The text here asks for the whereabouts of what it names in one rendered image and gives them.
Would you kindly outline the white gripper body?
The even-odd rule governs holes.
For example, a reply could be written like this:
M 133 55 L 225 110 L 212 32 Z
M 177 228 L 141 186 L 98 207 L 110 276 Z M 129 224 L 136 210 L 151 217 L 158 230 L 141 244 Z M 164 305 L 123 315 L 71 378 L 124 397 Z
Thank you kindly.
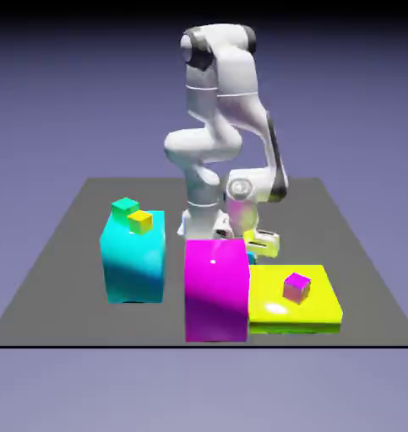
M 276 258 L 280 250 L 280 236 L 272 231 L 251 229 L 242 235 L 248 252 L 257 256 Z

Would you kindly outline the small magenta cube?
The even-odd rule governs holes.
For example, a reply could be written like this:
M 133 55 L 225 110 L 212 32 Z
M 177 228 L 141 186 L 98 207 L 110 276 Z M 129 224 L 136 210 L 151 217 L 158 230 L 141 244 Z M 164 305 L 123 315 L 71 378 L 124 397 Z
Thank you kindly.
M 292 273 L 283 283 L 282 296 L 296 304 L 301 304 L 308 296 L 312 279 L 299 273 Z

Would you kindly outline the small yellow cube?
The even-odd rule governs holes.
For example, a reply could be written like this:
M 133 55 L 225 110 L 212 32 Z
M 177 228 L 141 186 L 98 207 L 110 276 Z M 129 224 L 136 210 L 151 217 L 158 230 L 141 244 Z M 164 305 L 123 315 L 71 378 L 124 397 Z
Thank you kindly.
M 137 210 L 128 215 L 129 231 L 136 235 L 144 235 L 153 228 L 152 213 L 144 210 Z

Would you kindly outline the small green cube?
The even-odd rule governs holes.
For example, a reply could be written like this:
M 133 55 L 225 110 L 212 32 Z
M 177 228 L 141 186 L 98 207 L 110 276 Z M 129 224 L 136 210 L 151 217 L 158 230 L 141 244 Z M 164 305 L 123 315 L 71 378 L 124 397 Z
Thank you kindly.
M 139 210 L 139 202 L 124 197 L 111 203 L 112 215 L 117 219 L 126 219 L 129 214 Z

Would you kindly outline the large magenta box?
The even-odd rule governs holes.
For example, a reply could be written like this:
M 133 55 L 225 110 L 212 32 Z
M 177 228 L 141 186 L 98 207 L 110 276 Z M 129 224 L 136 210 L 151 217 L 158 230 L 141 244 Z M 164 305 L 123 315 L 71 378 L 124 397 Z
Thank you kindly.
M 250 272 L 243 240 L 187 240 L 183 282 L 188 343 L 247 341 Z

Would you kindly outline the large yellow box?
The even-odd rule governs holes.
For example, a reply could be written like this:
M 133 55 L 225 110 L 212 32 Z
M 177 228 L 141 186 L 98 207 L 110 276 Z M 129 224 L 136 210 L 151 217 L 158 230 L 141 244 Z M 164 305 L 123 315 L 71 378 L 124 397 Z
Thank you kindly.
M 282 296 L 292 273 L 312 279 L 307 298 L 296 304 Z M 343 310 L 321 264 L 252 265 L 248 301 L 251 334 L 336 333 Z

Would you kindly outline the large cyan box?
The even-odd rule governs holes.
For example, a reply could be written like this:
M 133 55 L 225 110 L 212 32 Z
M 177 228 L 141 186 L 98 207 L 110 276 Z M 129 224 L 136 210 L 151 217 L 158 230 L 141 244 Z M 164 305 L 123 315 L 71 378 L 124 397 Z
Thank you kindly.
M 143 235 L 109 216 L 100 237 L 107 302 L 160 303 L 166 278 L 165 213 L 151 210 L 153 229 Z

